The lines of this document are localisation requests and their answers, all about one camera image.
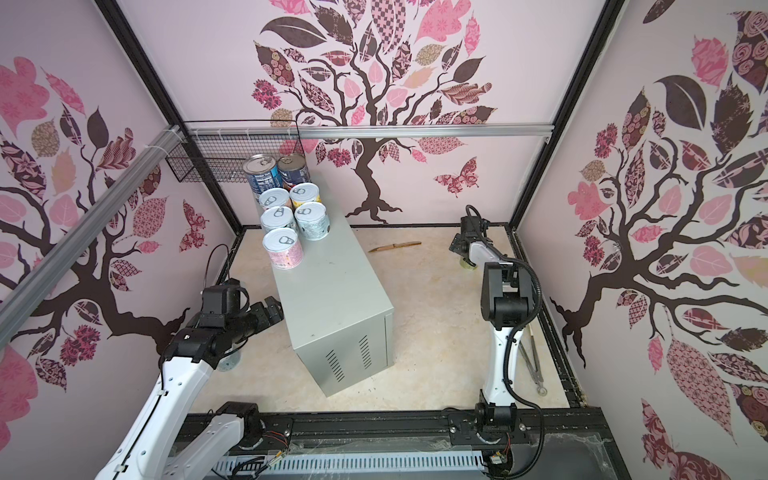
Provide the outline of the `pink labelled can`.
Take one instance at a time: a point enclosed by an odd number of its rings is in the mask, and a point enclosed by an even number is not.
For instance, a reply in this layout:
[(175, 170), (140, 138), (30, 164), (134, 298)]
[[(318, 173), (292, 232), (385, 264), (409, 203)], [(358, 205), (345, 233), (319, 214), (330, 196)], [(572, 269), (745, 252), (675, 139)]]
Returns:
[(276, 207), (293, 208), (290, 193), (284, 188), (271, 188), (264, 191), (259, 195), (258, 202), (264, 211)]
[(290, 270), (303, 260), (303, 248), (298, 233), (291, 228), (278, 228), (269, 231), (262, 240), (274, 268)]

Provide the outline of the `pale blue labelled can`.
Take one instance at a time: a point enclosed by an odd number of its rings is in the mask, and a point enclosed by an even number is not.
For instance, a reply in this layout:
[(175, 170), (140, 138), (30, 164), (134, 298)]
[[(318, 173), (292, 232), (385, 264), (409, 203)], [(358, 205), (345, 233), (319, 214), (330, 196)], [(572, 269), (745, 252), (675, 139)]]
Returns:
[(294, 210), (301, 234), (308, 241), (324, 239), (330, 232), (330, 219), (326, 207), (320, 202), (307, 202)]

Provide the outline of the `yellow labelled can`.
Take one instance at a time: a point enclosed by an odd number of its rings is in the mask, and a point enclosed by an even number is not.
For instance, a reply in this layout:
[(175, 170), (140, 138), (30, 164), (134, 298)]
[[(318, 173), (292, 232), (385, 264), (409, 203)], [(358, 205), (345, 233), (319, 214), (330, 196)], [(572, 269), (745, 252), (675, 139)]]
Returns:
[(321, 202), (320, 189), (316, 184), (311, 182), (295, 185), (289, 191), (289, 196), (294, 209), (299, 208), (306, 203)]

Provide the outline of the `large blue labelled can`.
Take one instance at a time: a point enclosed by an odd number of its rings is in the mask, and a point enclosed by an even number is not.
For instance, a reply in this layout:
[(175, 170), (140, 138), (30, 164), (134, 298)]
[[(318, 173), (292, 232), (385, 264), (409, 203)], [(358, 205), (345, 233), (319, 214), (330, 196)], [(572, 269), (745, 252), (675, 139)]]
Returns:
[(244, 162), (243, 172), (256, 198), (267, 190), (281, 188), (283, 185), (277, 160), (270, 155), (251, 156)]

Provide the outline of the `dark red labelled can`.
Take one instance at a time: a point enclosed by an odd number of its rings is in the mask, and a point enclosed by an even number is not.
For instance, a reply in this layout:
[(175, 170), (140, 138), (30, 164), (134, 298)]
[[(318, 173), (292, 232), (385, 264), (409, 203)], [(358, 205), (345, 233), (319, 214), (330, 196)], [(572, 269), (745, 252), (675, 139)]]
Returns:
[(312, 182), (306, 159), (301, 154), (285, 155), (278, 160), (277, 166), (283, 186), (288, 190), (298, 184)]

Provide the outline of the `teal labelled can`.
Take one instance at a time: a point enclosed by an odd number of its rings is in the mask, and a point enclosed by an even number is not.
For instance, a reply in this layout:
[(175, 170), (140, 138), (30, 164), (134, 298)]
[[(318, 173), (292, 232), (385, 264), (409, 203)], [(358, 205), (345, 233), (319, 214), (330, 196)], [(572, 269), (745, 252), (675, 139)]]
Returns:
[(228, 372), (234, 370), (241, 360), (241, 352), (237, 351), (232, 353), (231, 355), (227, 355), (225, 358), (223, 358), (217, 366), (217, 370), (220, 372)]

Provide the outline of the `white green labelled can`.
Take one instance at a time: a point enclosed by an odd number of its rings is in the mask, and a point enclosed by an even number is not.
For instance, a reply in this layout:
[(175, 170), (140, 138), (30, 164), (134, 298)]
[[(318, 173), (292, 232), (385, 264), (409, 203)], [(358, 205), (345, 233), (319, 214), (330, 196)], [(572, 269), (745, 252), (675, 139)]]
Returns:
[(297, 230), (297, 223), (291, 207), (279, 206), (272, 207), (263, 212), (260, 217), (262, 229), (268, 233), (270, 231), (290, 228)]

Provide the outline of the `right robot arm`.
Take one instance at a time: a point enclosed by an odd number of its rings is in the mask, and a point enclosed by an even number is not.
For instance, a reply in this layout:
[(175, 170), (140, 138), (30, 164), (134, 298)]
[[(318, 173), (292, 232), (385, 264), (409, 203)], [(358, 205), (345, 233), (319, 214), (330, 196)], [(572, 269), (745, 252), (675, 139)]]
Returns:
[(524, 331), (537, 319), (543, 304), (534, 270), (499, 250), (487, 235), (489, 227), (479, 210), (468, 205), (460, 232), (449, 247), (465, 266), (482, 272), (480, 311), (490, 327), (491, 354), (475, 406), (475, 428), (484, 441), (490, 434), (512, 431), (517, 426), (517, 408), (532, 405), (514, 390), (514, 379)]

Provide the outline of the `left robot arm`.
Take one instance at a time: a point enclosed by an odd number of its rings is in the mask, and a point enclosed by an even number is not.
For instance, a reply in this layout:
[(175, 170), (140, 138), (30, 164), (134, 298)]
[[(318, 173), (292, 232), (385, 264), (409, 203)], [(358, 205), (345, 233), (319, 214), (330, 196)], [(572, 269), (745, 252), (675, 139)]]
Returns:
[(139, 415), (100, 479), (202, 479), (232, 448), (251, 450), (267, 438), (257, 405), (234, 403), (177, 455), (172, 447), (199, 393), (220, 363), (258, 333), (281, 322), (273, 297), (252, 303), (236, 280), (205, 288), (201, 310), (170, 341), (159, 359), (159, 376)]

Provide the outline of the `wooden knife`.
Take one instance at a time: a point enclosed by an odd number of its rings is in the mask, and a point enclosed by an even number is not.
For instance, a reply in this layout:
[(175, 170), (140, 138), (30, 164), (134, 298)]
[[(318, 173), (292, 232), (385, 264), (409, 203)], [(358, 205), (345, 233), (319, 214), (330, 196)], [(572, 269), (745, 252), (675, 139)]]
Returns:
[(401, 248), (409, 248), (409, 247), (414, 247), (419, 245), (422, 245), (421, 241), (393, 243), (393, 244), (374, 247), (373, 249), (369, 250), (368, 253), (378, 253), (378, 252), (384, 252), (384, 251), (401, 249)]

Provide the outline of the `grey metal cabinet box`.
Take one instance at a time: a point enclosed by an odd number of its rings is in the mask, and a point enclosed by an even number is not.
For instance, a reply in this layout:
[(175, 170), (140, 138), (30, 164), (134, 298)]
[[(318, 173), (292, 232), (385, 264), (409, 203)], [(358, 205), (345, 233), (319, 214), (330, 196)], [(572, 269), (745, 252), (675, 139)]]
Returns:
[(330, 184), (311, 176), (330, 219), (322, 240), (298, 234), (303, 260), (272, 266), (294, 352), (325, 396), (392, 366), (394, 306)]

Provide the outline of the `metal tongs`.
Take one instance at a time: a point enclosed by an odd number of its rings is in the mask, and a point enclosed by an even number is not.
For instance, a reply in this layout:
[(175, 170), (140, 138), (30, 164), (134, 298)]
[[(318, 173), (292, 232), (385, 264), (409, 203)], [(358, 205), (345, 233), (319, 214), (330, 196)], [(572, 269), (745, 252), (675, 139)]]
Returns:
[(523, 359), (531, 380), (534, 382), (537, 394), (542, 397), (546, 396), (548, 394), (548, 390), (545, 387), (540, 359), (536, 348), (535, 337), (533, 335), (531, 326), (527, 326), (524, 329), (524, 333), (521, 337), (519, 345), (519, 355)]

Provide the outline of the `horizontal aluminium rail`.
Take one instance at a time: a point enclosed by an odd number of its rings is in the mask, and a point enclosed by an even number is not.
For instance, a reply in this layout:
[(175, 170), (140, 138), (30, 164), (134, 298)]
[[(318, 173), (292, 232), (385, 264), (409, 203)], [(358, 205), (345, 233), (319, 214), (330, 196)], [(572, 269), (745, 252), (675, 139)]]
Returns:
[(546, 123), (400, 126), (290, 126), (192, 128), (191, 135), (287, 135), (302, 139), (428, 138), (428, 137), (549, 137), (554, 126)]

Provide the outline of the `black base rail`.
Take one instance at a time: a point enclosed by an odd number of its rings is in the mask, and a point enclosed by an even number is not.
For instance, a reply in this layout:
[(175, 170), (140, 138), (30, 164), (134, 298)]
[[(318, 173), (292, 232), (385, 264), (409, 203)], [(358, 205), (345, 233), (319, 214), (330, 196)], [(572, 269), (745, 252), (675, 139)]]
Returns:
[[(234, 403), (237, 402), (228, 402), (204, 414), (188, 414), (171, 453), (177, 455), (203, 431), (212, 414)], [(264, 442), (251, 450), (234, 447), (223, 457), (473, 451), (482, 455), (483, 474), (443, 472), (395, 477), (367, 474), (347, 479), (629, 477), (614, 436), (597, 408), (517, 409), (517, 426), (507, 433), (490, 434), (486, 441), (479, 437), (475, 428), (475, 407), (393, 412), (259, 412), (267, 427), (268, 436)]]

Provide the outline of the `diagonal aluminium rail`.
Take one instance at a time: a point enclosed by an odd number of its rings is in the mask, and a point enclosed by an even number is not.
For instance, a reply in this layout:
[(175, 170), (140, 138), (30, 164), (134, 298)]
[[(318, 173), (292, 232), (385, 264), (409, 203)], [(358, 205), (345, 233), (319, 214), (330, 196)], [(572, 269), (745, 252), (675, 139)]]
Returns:
[(90, 207), (1, 306), (1, 345), (6, 346), (38, 305), (76, 263), (151, 171), (183, 140), (181, 128), (169, 125), (138, 155), (115, 184)]

